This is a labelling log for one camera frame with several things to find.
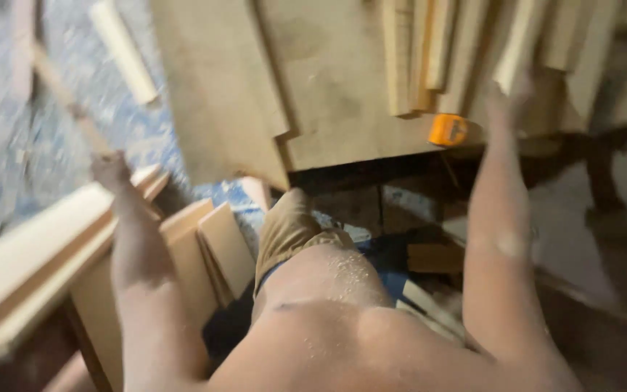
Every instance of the khaki shorts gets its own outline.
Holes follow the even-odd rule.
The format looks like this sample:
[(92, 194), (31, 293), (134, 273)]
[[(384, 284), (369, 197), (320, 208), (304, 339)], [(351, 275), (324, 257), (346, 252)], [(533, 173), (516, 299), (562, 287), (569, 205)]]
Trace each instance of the khaki shorts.
[(256, 263), (255, 298), (263, 277), (272, 268), (297, 253), (315, 245), (332, 244), (343, 249), (355, 249), (355, 243), (342, 229), (322, 229), (311, 215), (311, 202), (301, 189), (287, 192), (266, 213), (261, 228), (258, 261)]

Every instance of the hand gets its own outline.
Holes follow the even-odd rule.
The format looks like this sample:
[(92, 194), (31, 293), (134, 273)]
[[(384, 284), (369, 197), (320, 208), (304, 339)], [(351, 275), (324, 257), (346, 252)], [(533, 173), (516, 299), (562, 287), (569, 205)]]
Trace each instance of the hand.
[(127, 166), (125, 154), (122, 151), (93, 156), (91, 173), (94, 180), (115, 195), (128, 185), (132, 185), (130, 182), (130, 168)]
[(485, 102), (491, 125), (498, 128), (514, 127), (533, 95), (534, 83), (528, 68), (519, 72), (515, 78), (510, 96), (505, 96), (500, 85), (492, 82)]

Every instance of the shirtless man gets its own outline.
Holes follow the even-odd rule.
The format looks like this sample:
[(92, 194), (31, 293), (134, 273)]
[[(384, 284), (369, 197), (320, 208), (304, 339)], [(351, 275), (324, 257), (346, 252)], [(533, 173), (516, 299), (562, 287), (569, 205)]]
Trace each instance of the shirtless man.
[(116, 195), (112, 276), (125, 391), (576, 392), (548, 335), (529, 261), (527, 191), (515, 122), (527, 78), (493, 93), (488, 147), (472, 195), (463, 319), (472, 350), (392, 308), (374, 268), (340, 231), (322, 230), (303, 192), (288, 192), (261, 231), (252, 325), (211, 378), (188, 327), (175, 271), (122, 154), (95, 159)]

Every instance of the tape measure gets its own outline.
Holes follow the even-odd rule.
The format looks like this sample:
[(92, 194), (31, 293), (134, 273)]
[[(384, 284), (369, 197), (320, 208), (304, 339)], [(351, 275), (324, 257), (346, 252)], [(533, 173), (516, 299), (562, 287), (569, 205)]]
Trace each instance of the tape measure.
[(439, 147), (455, 147), (466, 140), (468, 122), (455, 114), (436, 114), (427, 141)]

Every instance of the man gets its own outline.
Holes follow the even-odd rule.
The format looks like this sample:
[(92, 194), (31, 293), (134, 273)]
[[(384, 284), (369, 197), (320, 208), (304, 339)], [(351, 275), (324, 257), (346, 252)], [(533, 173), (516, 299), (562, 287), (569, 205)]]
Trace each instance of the man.
[(531, 90), (488, 103), (488, 147), (469, 209), (463, 315), (473, 350), (392, 308), (348, 235), (322, 230), (302, 191), (266, 215), (252, 325), (207, 379), (166, 245), (123, 156), (96, 159), (116, 195), (112, 276), (123, 331), (125, 390), (581, 391), (548, 335), (529, 261), (526, 188), (515, 122)]

